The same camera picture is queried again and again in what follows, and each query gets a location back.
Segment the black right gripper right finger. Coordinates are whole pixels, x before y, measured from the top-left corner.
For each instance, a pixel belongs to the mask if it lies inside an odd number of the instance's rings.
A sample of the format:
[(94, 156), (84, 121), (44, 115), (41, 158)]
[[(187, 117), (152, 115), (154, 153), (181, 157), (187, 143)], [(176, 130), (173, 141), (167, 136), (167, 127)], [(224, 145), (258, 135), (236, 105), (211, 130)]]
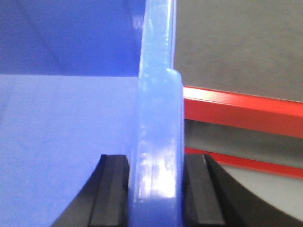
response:
[(245, 188), (209, 154), (186, 154), (184, 164), (185, 226), (298, 226), (298, 219)]

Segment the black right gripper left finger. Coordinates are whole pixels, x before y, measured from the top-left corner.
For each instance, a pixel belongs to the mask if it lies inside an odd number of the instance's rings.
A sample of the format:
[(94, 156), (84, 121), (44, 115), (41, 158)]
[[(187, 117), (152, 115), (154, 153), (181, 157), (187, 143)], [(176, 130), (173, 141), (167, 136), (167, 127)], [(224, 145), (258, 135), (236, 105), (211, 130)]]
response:
[(127, 226), (129, 171), (127, 156), (102, 155), (90, 178), (52, 225)]

